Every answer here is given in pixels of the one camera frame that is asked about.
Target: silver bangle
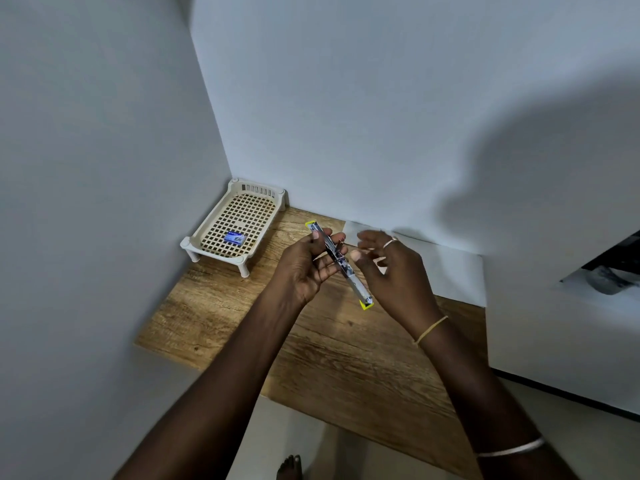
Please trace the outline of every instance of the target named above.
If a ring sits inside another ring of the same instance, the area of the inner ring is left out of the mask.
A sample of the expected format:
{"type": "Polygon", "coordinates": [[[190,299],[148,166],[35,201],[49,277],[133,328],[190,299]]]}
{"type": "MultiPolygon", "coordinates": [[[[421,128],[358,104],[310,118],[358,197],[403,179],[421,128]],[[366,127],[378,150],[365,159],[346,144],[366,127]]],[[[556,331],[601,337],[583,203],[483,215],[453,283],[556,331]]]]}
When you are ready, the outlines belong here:
{"type": "Polygon", "coordinates": [[[382,246],[382,249],[386,248],[389,244],[391,244],[394,241],[397,241],[398,238],[397,237],[392,237],[391,239],[389,239],[387,242],[385,242],[385,245],[382,246]]]}
{"type": "Polygon", "coordinates": [[[507,456],[515,453],[526,453],[536,448],[540,448],[545,444],[545,439],[540,436],[537,440],[527,443],[526,445],[517,446],[516,448],[509,448],[508,450],[494,451],[493,453],[476,453],[478,458],[491,458],[492,456],[507,456]]]}

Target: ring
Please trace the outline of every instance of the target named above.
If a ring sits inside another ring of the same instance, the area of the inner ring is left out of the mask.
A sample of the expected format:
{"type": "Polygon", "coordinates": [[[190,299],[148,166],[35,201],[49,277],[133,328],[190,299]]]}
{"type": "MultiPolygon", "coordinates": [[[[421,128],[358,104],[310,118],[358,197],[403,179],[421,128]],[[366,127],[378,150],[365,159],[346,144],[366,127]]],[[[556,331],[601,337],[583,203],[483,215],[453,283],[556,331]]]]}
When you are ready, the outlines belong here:
{"type": "Polygon", "coordinates": [[[391,244],[394,241],[397,241],[398,238],[397,237],[392,237],[391,239],[389,239],[387,242],[385,242],[385,245],[382,246],[382,249],[386,248],[389,244],[391,244]]]}

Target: wooden desk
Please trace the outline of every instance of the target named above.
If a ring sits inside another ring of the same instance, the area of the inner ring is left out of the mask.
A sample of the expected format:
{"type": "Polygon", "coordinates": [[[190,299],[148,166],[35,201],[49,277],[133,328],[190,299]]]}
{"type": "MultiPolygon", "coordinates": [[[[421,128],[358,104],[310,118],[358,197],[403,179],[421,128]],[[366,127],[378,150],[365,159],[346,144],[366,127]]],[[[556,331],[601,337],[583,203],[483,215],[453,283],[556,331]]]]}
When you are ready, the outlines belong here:
{"type": "MultiPolygon", "coordinates": [[[[247,279],[220,261],[194,263],[140,331],[137,345],[206,368],[269,281],[282,251],[307,233],[304,223],[312,219],[334,232],[344,225],[299,209],[279,213],[247,279]]],[[[486,357],[484,308],[446,298],[438,304],[486,357]]],[[[481,478],[427,357],[381,306],[363,311],[340,274],[300,314],[262,395],[448,472],[481,478]]]]}

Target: hand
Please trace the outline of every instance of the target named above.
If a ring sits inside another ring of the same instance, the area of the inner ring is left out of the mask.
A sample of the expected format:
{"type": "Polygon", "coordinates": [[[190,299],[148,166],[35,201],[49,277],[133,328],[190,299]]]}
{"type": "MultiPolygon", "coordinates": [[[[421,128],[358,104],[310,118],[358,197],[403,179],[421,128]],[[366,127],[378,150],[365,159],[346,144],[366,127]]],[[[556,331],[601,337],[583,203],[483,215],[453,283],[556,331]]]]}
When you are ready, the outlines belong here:
{"type": "MultiPolygon", "coordinates": [[[[347,246],[340,245],[346,237],[343,232],[332,235],[328,227],[323,230],[341,253],[347,252],[347,246]]],[[[324,238],[318,231],[304,236],[284,250],[269,285],[281,292],[292,292],[300,307],[305,306],[318,293],[320,285],[339,270],[331,256],[318,258],[324,251],[324,238]]]]}
{"type": "Polygon", "coordinates": [[[393,319],[418,338],[441,318],[420,254],[400,241],[384,248],[391,236],[382,231],[365,230],[358,238],[358,247],[368,251],[352,250],[349,255],[364,273],[369,290],[393,319]],[[378,266],[387,267],[385,274],[373,262],[377,258],[384,258],[378,266]]]}

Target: right hand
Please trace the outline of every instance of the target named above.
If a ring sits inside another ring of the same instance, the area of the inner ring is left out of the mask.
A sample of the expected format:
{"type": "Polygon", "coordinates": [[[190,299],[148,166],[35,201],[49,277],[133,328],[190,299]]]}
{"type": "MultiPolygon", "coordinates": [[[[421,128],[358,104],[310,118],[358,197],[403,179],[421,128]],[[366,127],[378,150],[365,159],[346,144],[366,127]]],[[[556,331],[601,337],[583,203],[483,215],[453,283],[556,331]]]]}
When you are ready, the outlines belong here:
{"type": "Polygon", "coordinates": [[[382,231],[365,230],[358,233],[358,247],[349,255],[360,268],[369,290],[387,313],[416,339],[429,325],[442,317],[420,254],[400,241],[383,246],[392,238],[382,231]],[[373,259],[386,266],[382,274],[373,259]]]}

